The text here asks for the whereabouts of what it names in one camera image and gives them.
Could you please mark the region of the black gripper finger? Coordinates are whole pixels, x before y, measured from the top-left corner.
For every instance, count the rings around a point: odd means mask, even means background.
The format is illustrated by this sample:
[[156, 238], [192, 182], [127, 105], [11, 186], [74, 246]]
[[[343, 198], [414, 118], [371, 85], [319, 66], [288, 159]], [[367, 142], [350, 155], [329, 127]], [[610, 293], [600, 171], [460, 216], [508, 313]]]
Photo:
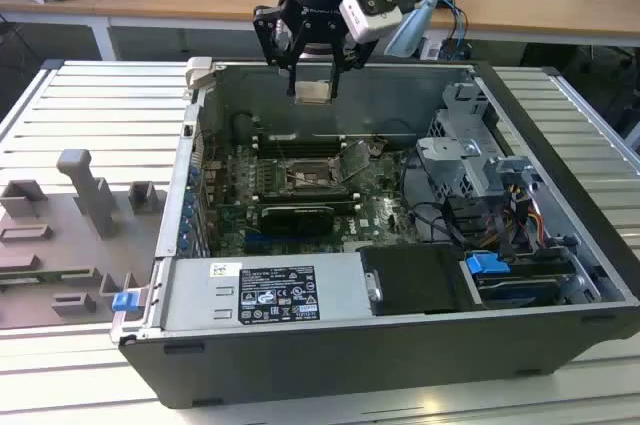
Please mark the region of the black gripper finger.
[[[306, 45], [306, 21], [304, 7], [295, 0], [285, 0], [276, 7], [257, 6], [254, 9], [253, 26], [268, 65], [277, 66], [289, 73], [287, 95], [295, 95], [296, 67]], [[278, 24], [289, 30], [287, 45], [278, 42]]]
[[342, 41], [331, 44], [332, 65], [329, 74], [330, 98], [338, 96], [341, 74], [352, 69], [360, 70], [368, 62], [370, 56], [378, 44], [377, 40], [364, 44], [356, 44], [353, 48], [345, 48]]

